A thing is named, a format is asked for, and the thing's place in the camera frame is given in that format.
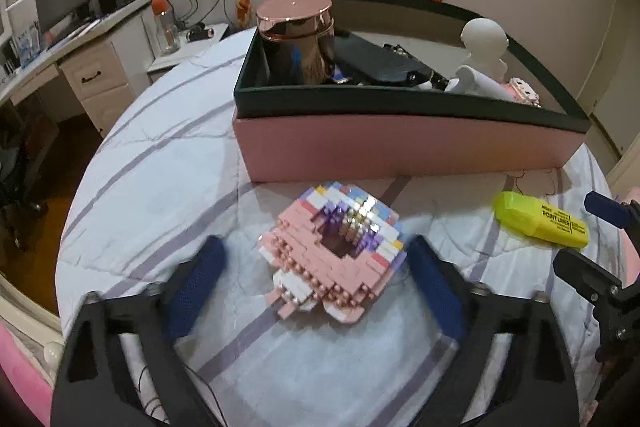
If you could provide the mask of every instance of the open box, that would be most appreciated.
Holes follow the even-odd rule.
[[[332,0],[338,28],[400,44],[452,77],[462,28],[479,17],[431,0]],[[563,166],[590,120],[562,84],[509,37],[503,60],[542,108],[436,90],[270,86],[256,32],[238,77],[233,127],[254,182],[471,174]]]

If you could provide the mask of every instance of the pink box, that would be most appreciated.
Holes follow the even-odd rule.
[[[236,115],[233,128],[253,182],[559,168],[585,136],[504,121],[358,114]]]

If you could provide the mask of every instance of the round table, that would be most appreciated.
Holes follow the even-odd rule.
[[[257,237],[318,180],[254,185],[247,177],[231,120],[233,88],[252,35],[234,35],[162,77],[98,149],[61,240],[56,289],[63,331],[68,334],[85,293],[138,293],[167,279],[204,237],[216,234],[229,253],[227,270],[177,350],[211,383],[230,425],[407,425],[456,346],[441,336],[406,268],[351,326],[320,310],[281,321],[264,301],[272,270],[257,252]],[[563,169],[356,184],[390,204],[405,232],[427,236],[469,280],[504,295],[548,292],[584,402],[599,369],[589,305],[553,275],[557,249],[502,228],[491,203],[512,188],[547,198],[588,223],[584,254],[622,276],[618,231],[582,205],[590,190],[609,195],[586,146]],[[490,399],[506,342],[496,343],[469,417]],[[133,339],[125,344],[137,380],[144,365],[140,349]],[[152,397],[146,373],[143,403]],[[154,415],[164,418],[160,408]]]

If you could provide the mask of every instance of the rose gold lid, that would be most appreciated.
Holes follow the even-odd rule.
[[[316,35],[333,25],[330,8],[331,0],[267,0],[255,12],[258,31],[274,39]]]

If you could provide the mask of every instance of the blue gripper pad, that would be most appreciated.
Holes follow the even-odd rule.
[[[597,192],[591,191],[585,196],[584,207],[587,212],[619,229],[626,229],[631,224],[632,214],[629,208]]]
[[[420,235],[406,250],[409,270],[440,329],[460,342],[468,330],[463,300],[469,290],[455,266],[444,263]]]
[[[165,285],[162,324],[172,341],[189,334],[226,266],[226,250],[214,235],[206,238],[198,253],[180,264]]]

